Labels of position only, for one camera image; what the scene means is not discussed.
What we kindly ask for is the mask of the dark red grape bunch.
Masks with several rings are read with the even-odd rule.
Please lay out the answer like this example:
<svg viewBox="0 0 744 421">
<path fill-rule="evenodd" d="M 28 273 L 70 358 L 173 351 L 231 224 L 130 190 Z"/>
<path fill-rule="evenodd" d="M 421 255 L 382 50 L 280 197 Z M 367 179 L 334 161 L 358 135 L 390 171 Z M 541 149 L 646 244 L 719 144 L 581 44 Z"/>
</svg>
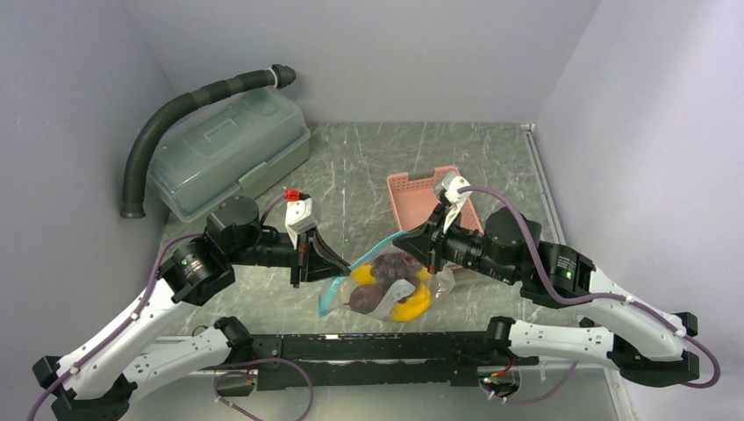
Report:
<svg viewBox="0 0 744 421">
<path fill-rule="evenodd" d="M 381 254 L 373 260 L 372 266 L 371 274 L 386 292 L 398 280 L 406 280 L 415 288 L 421 283 L 418 272 L 422 266 L 408 253 Z"/>
</svg>

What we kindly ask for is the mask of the pink plastic basket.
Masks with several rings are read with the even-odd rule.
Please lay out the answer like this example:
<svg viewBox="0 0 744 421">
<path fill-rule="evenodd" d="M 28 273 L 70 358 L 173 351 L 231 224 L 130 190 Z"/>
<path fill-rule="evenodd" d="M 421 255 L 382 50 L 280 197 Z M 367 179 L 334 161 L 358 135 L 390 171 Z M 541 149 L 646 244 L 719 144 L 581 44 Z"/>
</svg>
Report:
<svg viewBox="0 0 744 421">
<path fill-rule="evenodd" d="M 462 177 L 457 166 L 437 167 L 428 173 L 400 173 L 389 175 L 387 185 L 389 189 L 390 203 L 397 221 L 399 231 L 413 232 L 424 224 L 437 204 L 440 204 L 440 192 L 446 189 L 449 182 L 455 177 Z M 472 231 L 484 233 L 480 218 L 476 214 L 471 199 L 467 199 L 461 207 L 460 214 L 450 228 L 457 225 L 461 231 Z M 409 252 L 401 248 L 394 240 L 395 247 L 408 253 L 411 257 L 406 259 L 413 263 L 419 263 L 425 269 L 433 266 L 426 263 L 425 257 L 429 254 Z M 479 267 L 475 262 L 466 263 L 466 266 L 456 262 L 442 259 L 440 269 L 449 268 L 453 270 L 464 270 L 465 268 L 478 273 Z"/>
</svg>

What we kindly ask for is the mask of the clear zip top bag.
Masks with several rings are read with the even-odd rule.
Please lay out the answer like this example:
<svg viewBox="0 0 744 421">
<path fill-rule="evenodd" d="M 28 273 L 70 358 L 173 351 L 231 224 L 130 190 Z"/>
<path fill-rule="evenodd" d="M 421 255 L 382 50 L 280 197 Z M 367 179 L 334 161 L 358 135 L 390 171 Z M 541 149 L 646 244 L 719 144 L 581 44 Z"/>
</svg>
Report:
<svg viewBox="0 0 744 421">
<path fill-rule="evenodd" d="M 351 311 L 383 322 L 408 323 L 431 309 L 455 285 L 450 267 L 431 274 L 409 253 L 394 246 L 396 232 L 381 240 L 334 278 L 318 296 L 318 315 Z"/>
</svg>

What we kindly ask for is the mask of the yellow mango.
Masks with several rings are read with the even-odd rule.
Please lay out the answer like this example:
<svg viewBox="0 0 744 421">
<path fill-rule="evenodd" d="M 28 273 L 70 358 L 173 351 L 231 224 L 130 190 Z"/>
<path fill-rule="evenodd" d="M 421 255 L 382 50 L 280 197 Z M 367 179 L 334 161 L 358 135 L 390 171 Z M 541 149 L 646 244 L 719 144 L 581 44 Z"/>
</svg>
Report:
<svg viewBox="0 0 744 421">
<path fill-rule="evenodd" d="M 432 295 L 425 284 L 419 284 L 416 290 L 403 303 L 396 303 L 390 313 L 395 322 L 410 322 L 425 313 L 432 304 Z"/>
</svg>

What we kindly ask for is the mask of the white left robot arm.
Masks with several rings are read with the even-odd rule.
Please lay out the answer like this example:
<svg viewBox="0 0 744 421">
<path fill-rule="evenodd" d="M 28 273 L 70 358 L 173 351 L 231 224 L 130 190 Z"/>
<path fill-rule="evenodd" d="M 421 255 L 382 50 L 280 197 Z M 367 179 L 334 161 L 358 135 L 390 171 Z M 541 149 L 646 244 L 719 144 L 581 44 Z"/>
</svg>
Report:
<svg viewBox="0 0 744 421">
<path fill-rule="evenodd" d="M 349 264 L 318 232 L 319 206 L 295 190 L 283 231 L 244 196 L 225 200 L 200 234 L 170 241 L 158 253 L 143 291 L 99 333 L 74 351 L 33 366 L 59 420 L 118 420 L 152 391 L 208 367 L 245 366 L 254 338 L 235 317 L 223 317 L 168 348 L 149 347 L 171 323 L 194 313 L 235 282 L 237 266 L 287 268 L 290 284 L 348 275 Z"/>
</svg>

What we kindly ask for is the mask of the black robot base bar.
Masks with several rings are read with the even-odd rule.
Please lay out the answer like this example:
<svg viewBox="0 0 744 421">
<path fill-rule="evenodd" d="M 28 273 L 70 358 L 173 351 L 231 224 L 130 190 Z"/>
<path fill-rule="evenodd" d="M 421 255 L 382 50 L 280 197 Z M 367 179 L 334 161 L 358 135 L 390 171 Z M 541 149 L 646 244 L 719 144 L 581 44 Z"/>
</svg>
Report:
<svg viewBox="0 0 744 421">
<path fill-rule="evenodd" d="M 253 370 L 260 391 L 315 386 L 446 383 L 476 385 L 492 368 L 530 367 L 488 347 L 483 332 L 256 335 L 219 368 Z"/>
</svg>

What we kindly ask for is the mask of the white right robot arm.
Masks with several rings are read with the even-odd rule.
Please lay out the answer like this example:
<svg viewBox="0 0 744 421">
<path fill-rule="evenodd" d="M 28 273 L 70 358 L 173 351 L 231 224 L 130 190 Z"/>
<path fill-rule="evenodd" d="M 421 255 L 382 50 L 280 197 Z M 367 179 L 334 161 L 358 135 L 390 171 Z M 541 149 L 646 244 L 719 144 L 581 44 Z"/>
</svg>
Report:
<svg viewBox="0 0 744 421">
<path fill-rule="evenodd" d="M 690 386 L 700 376 L 697 355 L 687 350 L 686 335 L 696 335 L 689 312 L 656 310 L 611 281 L 592 260 L 575 249 L 540 240 L 540 224 L 504 207 L 491 214 L 486 232 L 457 224 L 444 226 L 446 210 L 437 205 L 420 226 L 395 239 L 430 273 L 448 263 L 508 285 L 519 284 L 521 297 L 550 309 L 566 309 L 590 325 L 538 325 L 493 317 L 485 331 L 488 360 L 550 356 L 578 360 L 619 371 L 630 381 L 652 388 Z"/>
</svg>

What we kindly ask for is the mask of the yellow fruit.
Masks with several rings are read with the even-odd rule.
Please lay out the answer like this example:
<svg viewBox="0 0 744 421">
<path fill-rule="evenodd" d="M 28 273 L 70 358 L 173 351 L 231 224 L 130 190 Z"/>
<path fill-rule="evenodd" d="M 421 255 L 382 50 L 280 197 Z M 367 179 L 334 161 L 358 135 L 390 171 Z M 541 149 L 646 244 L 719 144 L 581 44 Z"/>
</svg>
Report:
<svg viewBox="0 0 744 421">
<path fill-rule="evenodd" d="M 351 271 L 349 278 L 357 285 L 376 285 L 377 279 L 371 274 L 372 268 L 371 264 L 362 264 Z"/>
</svg>

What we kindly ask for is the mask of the translucent green storage box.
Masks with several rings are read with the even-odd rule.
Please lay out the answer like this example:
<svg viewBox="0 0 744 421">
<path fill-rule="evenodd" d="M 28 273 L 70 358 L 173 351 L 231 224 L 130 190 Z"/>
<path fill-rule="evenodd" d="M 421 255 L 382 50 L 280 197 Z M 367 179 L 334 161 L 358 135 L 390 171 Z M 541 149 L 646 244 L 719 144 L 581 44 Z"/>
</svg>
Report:
<svg viewBox="0 0 744 421">
<path fill-rule="evenodd" d="M 183 222 L 230 196 L 256 198 L 310 156 L 303 112 L 278 90 L 233 96 L 170 129 L 150 163 L 147 184 Z"/>
</svg>

